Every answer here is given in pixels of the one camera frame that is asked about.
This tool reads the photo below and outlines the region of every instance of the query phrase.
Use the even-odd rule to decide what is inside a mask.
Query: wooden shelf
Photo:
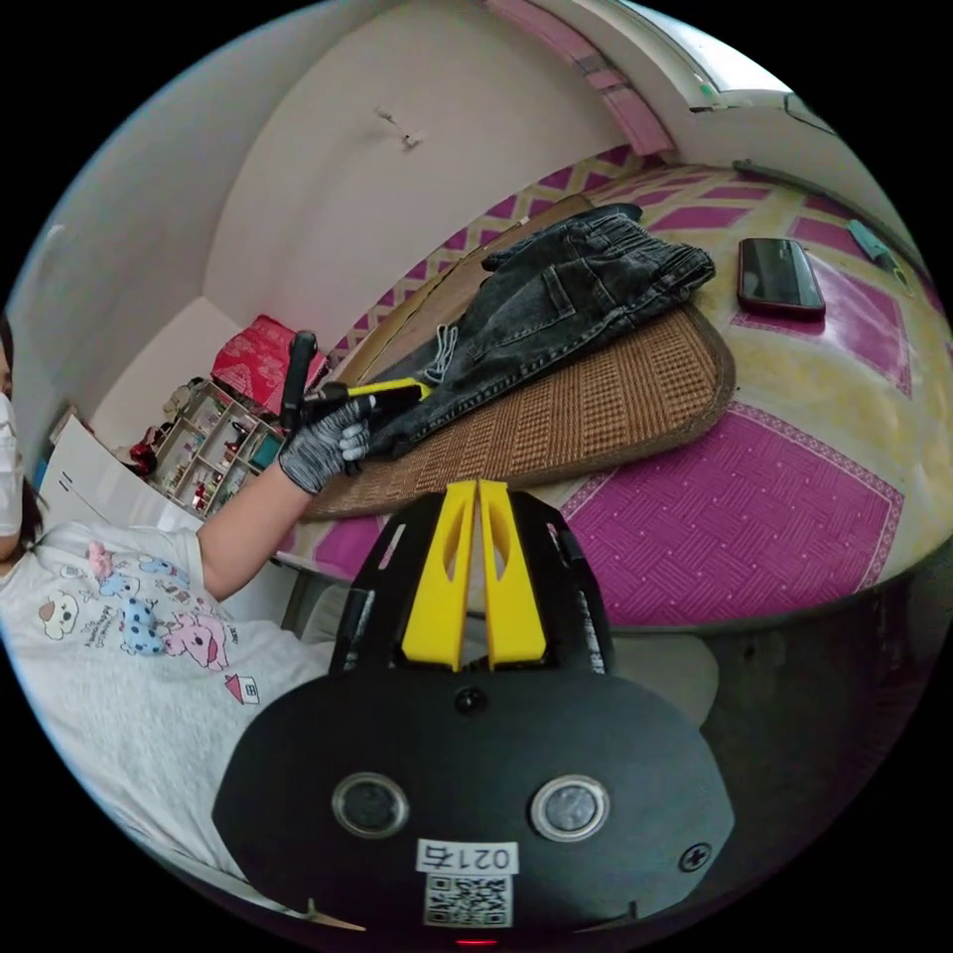
[[[183,509],[208,518],[261,473],[251,458],[269,437],[282,439],[206,381],[163,441],[150,483]]]

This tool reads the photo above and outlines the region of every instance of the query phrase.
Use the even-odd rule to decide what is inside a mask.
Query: white wall
[[[813,183],[864,209],[915,249],[883,189],[842,140],[797,122],[780,109],[693,113],[690,107],[709,104],[698,81],[684,61],[618,5],[610,0],[533,3],[578,30],[631,79],[665,123],[681,161],[730,166],[736,160],[748,160]],[[769,36],[765,33],[766,43]]]
[[[162,405],[193,377],[208,377],[221,346],[241,327],[207,298],[187,304],[133,358],[89,424],[111,450],[136,443],[161,424]]]
[[[378,105],[424,141],[404,151]],[[333,346],[455,231],[621,142],[600,96],[538,40],[470,0],[412,0],[345,37],[271,117],[205,296]]]
[[[305,70],[392,0],[309,8],[236,41],[159,92],[51,218],[10,302],[28,467],[62,403],[90,414],[135,355],[202,292],[222,206],[262,125]]]

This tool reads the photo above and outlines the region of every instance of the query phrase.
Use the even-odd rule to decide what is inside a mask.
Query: black handle
[[[308,368],[318,353],[318,341],[309,331],[299,331],[289,347],[291,360],[285,374],[285,389],[281,395],[281,429],[291,434],[301,422],[301,406],[308,383]]]

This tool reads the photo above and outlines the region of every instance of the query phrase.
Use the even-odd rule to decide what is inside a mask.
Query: pink curtain
[[[585,37],[528,0],[476,0],[489,12],[539,38],[596,89],[639,156],[674,148],[664,126],[619,72]]]

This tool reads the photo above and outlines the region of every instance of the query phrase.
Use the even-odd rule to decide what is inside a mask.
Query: hand
[[[333,414],[302,427],[278,454],[285,476],[311,495],[320,493],[344,466],[362,460],[370,446],[368,418],[374,395],[348,401]]]

